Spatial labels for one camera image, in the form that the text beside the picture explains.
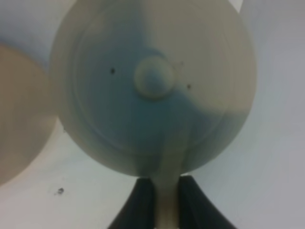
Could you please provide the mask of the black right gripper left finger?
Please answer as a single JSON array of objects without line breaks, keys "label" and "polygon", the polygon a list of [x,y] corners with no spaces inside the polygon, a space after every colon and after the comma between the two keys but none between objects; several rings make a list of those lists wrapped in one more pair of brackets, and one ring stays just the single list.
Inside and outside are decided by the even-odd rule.
[{"label": "black right gripper left finger", "polygon": [[121,211],[108,228],[110,229],[153,229],[154,187],[148,178],[139,178]]}]

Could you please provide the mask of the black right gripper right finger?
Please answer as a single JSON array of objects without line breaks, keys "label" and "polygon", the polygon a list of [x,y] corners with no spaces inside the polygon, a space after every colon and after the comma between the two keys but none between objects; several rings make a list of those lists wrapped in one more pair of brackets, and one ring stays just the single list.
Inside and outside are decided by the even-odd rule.
[{"label": "black right gripper right finger", "polygon": [[179,228],[235,229],[212,204],[192,176],[181,176],[178,183]]}]

